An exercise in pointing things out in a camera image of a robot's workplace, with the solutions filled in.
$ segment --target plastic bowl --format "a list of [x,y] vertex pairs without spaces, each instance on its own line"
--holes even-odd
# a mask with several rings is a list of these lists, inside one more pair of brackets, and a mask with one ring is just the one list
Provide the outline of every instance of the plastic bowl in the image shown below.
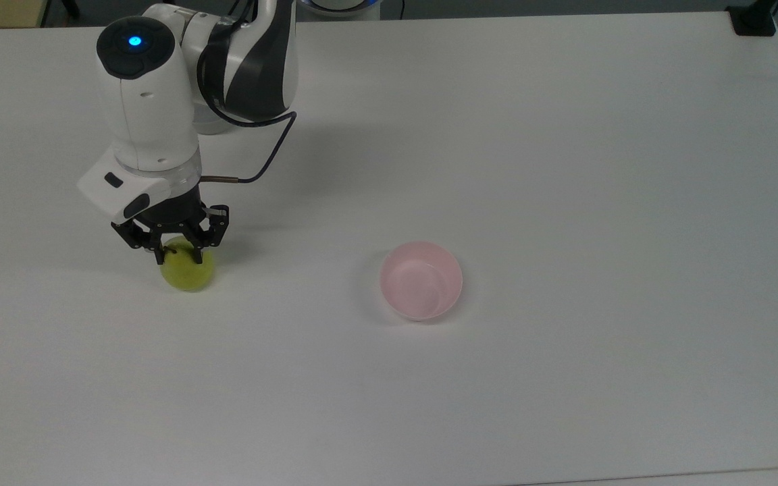
[[450,310],[461,295],[462,283],[461,267],[452,253],[428,241],[395,248],[380,268],[380,291],[386,302],[414,321]]

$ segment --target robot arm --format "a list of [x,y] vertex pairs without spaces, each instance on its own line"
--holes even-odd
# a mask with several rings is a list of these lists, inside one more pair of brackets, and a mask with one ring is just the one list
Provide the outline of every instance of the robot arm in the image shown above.
[[195,105],[242,126],[272,123],[289,109],[297,79],[293,1],[257,0],[253,22],[157,4],[100,34],[96,64],[113,140],[78,187],[158,264],[161,235],[183,234],[200,263],[201,249],[218,246],[229,221],[227,206],[201,202]]

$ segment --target table surface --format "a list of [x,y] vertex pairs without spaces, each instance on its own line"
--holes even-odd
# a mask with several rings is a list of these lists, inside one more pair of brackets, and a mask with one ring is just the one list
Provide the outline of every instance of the table surface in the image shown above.
[[[778,35],[725,13],[299,25],[300,117],[200,293],[75,182],[99,30],[0,32],[0,486],[778,467]],[[202,138],[247,176],[278,127]],[[405,323],[384,255],[460,260]]]
[[[590,482],[561,483],[592,486]],[[778,470],[754,470],[689,476],[639,477],[596,481],[595,486],[778,486]]]

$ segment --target floor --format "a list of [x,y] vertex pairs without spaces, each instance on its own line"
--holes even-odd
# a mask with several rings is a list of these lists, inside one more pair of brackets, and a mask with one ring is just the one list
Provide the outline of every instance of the floor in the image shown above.
[[[80,19],[70,19],[60,0],[50,0],[47,27],[110,24],[138,15],[157,0],[77,0]],[[235,0],[177,0],[189,9],[225,15]],[[402,0],[384,0],[383,20],[397,19]],[[553,16],[636,12],[722,11],[749,0],[405,0],[404,19],[483,18],[484,16]]]

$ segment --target black cable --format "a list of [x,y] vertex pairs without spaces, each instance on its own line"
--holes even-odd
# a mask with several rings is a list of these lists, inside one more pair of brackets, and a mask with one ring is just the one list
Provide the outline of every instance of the black cable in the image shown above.
[[254,175],[252,178],[247,178],[247,179],[231,178],[231,176],[225,176],[225,175],[221,175],[221,176],[204,175],[202,178],[200,178],[200,182],[231,182],[231,184],[250,184],[251,182],[254,182],[257,179],[262,178],[263,174],[265,174],[266,172],[266,169],[269,169],[269,164],[271,164],[272,161],[275,160],[275,156],[278,154],[278,151],[281,149],[281,145],[284,144],[284,139],[287,138],[287,133],[289,133],[291,127],[293,127],[293,122],[296,121],[296,111],[290,111],[290,113],[285,113],[284,115],[277,117],[277,119],[271,119],[268,122],[263,122],[264,123],[263,126],[265,126],[265,124],[275,124],[285,119],[289,119],[290,122],[288,122],[287,126],[284,127],[284,131],[281,132],[281,136],[279,136],[278,141],[275,142],[275,148],[272,149],[272,153],[269,154],[269,158],[266,159],[266,162],[263,164],[263,167],[260,168],[259,172],[257,172],[257,175]]
[[236,7],[238,7],[238,1],[240,1],[240,0],[235,0],[235,2],[232,3],[232,7],[230,7],[230,11],[228,12],[228,16],[231,16],[232,12],[234,12]]

